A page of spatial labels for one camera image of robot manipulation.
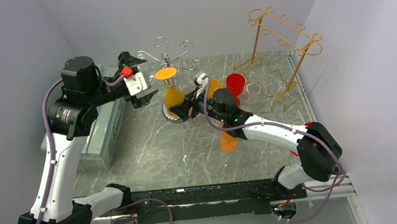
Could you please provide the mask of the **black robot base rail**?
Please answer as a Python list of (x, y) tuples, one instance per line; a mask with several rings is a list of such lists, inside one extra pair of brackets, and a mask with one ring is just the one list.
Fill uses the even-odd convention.
[(247, 213), (261, 215), (270, 214), (281, 203), (306, 197), (301, 185), (283, 190), (271, 179), (144, 190), (131, 194), (136, 206), (111, 210), (102, 217), (133, 214), (137, 224), (157, 224), (169, 218), (182, 221)]

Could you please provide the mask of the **red plastic goblet back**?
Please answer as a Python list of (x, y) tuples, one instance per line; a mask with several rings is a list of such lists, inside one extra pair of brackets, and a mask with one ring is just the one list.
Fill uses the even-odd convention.
[(237, 106), (240, 106), (241, 104), (239, 96), (244, 90), (245, 83), (246, 79), (242, 74), (232, 73), (226, 78), (226, 87), (230, 91), (230, 94), (235, 97)]

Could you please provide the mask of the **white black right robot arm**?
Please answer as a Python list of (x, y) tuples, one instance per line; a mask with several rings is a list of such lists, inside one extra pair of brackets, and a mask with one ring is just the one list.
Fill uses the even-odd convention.
[(296, 154), (298, 160), (280, 168), (274, 177), (273, 194), (279, 199), (286, 199), (294, 187), (308, 180), (327, 182), (342, 170), (339, 159), (343, 150), (324, 125), (311, 122), (296, 126), (261, 118), (238, 107), (226, 88), (215, 90), (212, 98), (190, 92), (169, 111), (184, 121), (203, 114), (208, 122), (222, 122), (220, 130), (234, 138), (272, 143)]

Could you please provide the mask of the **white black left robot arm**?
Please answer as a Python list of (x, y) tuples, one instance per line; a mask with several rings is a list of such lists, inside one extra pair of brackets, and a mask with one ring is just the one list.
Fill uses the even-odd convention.
[(130, 188), (110, 183), (102, 191), (74, 199), (75, 177), (82, 150), (98, 107), (120, 98), (134, 108), (149, 104), (154, 91), (149, 79), (139, 71), (144, 59), (125, 51), (118, 56), (118, 70), (103, 77), (92, 58), (78, 56), (65, 62), (61, 97), (52, 105), (43, 99), (42, 115), (46, 129), (46, 159), (41, 184), (30, 211), (19, 216), (18, 224), (90, 224), (115, 210), (126, 214), (132, 209)]

